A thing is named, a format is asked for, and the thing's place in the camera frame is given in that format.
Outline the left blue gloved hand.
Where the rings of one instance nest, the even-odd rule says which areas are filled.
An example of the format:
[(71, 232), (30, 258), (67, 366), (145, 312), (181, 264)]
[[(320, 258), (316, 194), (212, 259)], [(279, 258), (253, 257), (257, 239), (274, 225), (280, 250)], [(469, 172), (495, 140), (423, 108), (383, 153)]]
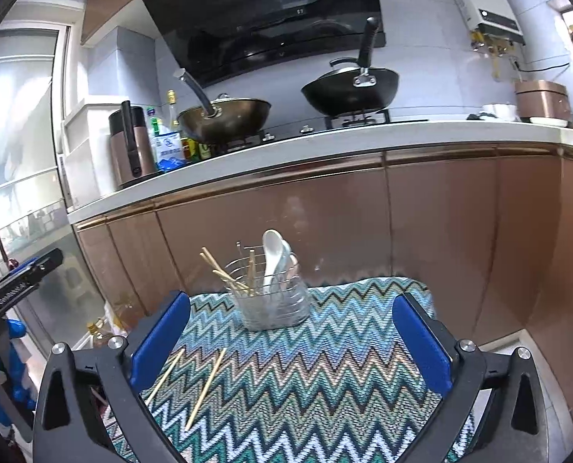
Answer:
[(19, 320), (2, 318), (0, 330), (0, 424), (31, 431), (38, 393), (26, 366), (30, 357), (22, 342), (26, 326)]

